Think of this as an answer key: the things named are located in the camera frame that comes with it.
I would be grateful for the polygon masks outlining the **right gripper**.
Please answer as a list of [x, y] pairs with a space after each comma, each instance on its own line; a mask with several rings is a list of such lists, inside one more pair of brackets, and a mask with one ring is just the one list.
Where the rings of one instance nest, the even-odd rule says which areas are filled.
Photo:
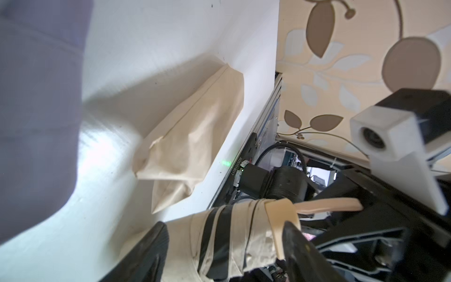
[[362, 211], [339, 211], [314, 224], [312, 241], [336, 269], [361, 282], [448, 282], [451, 214], [440, 215], [357, 169], [343, 171], [317, 199], [351, 197]]

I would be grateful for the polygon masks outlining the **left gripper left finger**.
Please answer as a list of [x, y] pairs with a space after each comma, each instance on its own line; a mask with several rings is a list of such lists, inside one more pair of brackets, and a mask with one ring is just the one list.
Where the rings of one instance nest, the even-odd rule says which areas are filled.
[[157, 222], [101, 282], [160, 282], [169, 248], [169, 232]]

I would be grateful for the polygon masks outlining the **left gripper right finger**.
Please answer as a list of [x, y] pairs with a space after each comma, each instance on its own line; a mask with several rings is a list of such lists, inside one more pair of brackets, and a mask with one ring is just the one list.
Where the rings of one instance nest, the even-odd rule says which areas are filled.
[[284, 223], [282, 242], [291, 282], [346, 282], [293, 223]]

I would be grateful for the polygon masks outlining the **cream sleeved umbrella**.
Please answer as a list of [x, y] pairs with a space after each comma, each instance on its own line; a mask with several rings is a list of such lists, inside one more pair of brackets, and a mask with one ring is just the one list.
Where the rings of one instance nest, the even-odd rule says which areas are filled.
[[148, 134], [132, 170], [153, 182], [152, 213], [188, 198], [204, 181], [243, 105], [244, 75], [224, 65]]

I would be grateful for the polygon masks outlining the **tan umbrella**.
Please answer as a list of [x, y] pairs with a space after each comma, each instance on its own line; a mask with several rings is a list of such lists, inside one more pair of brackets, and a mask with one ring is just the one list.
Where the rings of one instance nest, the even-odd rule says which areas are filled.
[[[277, 260], [285, 261], [283, 228], [293, 223], [301, 231], [300, 215], [359, 212], [355, 198], [293, 203], [260, 199], [229, 204], [165, 222], [169, 248], [161, 282], [227, 282]], [[147, 231], [131, 237], [123, 258]]]

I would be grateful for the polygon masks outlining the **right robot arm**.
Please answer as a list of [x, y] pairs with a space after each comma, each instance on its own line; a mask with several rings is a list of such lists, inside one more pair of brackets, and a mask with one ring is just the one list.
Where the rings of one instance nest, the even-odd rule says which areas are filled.
[[451, 279], [451, 214], [433, 211], [357, 168], [341, 172], [328, 187], [290, 166], [267, 171], [255, 165], [238, 174], [238, 189], [255, 199], [357, 199], [361, 211], [334, 211], [315, 220], [300, 217], [314, 237], [311, 254], [289, 242], [287, 271], [293, 282], [448, 282]]

